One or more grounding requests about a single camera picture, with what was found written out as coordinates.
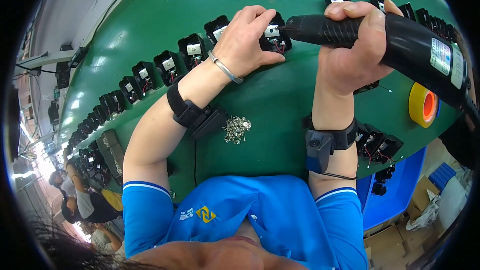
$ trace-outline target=fingernail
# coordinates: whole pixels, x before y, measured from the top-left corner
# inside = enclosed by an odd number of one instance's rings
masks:
[[[343,7],[344,10],[347,10],[349,12],[353,12],[355,10],[357,10],[357,5],[355,3],[352,3],[352,4],[349,4],[349,5],[346,5]]]
[[[385,14],[377,8],[372,10],[368,17],[368,26],[373,29],[384,32],[385,31]]]
[[[396,6],[395,3],[393,3],[393,1],[391,1],[391,0],[383,0],[383,3],[385,3],[385,2],[391,3],[392,5]]]
[[[341,7],[339,7],[338,5],[337,6],[334,6],[330,11],[328,11],[328,14],[331,15],[331,14],[337,14],[339,11],[340,11]]]

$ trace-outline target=yellow logo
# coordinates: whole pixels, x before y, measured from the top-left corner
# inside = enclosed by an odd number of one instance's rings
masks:
[[[197,213],[198,217],[200,217],[200,219],[202,219],[203,222],[205,222],[205,223],[209,223],[210,221],[215,219],[215,217],[217,216],[212,211],[209,211],[208,207],[202,207],[201,209],[199,209],[195,213]]]

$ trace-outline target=electric screwdriver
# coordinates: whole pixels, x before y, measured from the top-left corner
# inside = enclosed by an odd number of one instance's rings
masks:
[[[290,17],[285,26],[291,39],[333,48],[352,48],[363,17],[334,21],[324,15]],[[462,52],[423,25],[393,13],[385,17],[387,47],[381,63],[429,89],[446,104],[465,112],[476,131],[480,116],[468,96],[467,62]]]

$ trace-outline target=screwdriver label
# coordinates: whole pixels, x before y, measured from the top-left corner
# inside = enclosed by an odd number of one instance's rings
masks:
[[[452,46],[453,48],[453,65],[452,65],[452,77],[450,77],[450,81],[452,82],[453,86],[460,90],[462,87],[463,82],[463,55],[462,53]]]
[[[450,60],[452,54],[450,47],[444,44],[440,40],[435,38],[431,39],[431,54],[430,64],[440,71],[443,75],[448,76],[450,74]]]

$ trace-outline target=yellow tape roll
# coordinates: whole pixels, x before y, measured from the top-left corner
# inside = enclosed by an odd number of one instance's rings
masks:
[[[408,98],[410,118],[426,129],[435,120],[438,110],[438,96],[419,83],[413,84]]]

